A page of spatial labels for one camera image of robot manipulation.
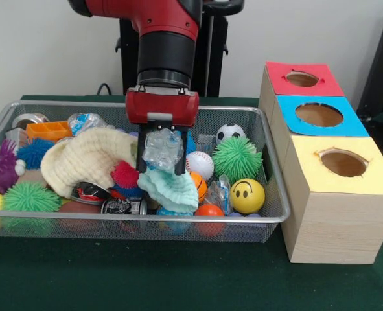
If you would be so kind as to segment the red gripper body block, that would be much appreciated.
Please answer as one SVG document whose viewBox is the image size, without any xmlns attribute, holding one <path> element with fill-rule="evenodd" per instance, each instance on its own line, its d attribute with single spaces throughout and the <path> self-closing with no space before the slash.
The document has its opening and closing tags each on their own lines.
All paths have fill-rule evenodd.
<svg viewBox="0 0 383 311">
<path fill-rule="evenodd" d="M 192 127 L 196 122 L 199 95 L 158 95 L 140 91 L 126 94 L 126 114 L 133 124 L 170 121 L 174 126 Z"/>
</svg>

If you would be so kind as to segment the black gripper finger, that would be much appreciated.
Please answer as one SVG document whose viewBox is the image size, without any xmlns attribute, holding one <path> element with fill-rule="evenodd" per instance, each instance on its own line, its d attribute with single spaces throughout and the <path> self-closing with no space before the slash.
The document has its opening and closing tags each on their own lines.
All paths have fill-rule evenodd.
<svg viewBox="0 0 383 311">
<path fill-rule="evenodd" d="M 143 152 L 145 150 L 145 143 L 147 134 L 153 131 L 153 124 L 151 122 L 147 124 L 141 124 L 139 126 L 139 135 L 137 138 L 137 159 L 136 159 L 136 169 L 140 173 L 146 172 L 146 162 L 143 159 Z"/>
<path fill-rule="evenodd" d="M 183 143 L 183 151 L 181 153 L 180 160 L 176 163 L 175 166 L 175 174 L 180 176 L 185 173 L 185 165 L 186 165 L 186 151 L 187 151 L 187 143 L 188 143 L 188 127 L 175 127 L 175 132 L 178 132 L 181 136 L 181 140 Z"/>
</svg>

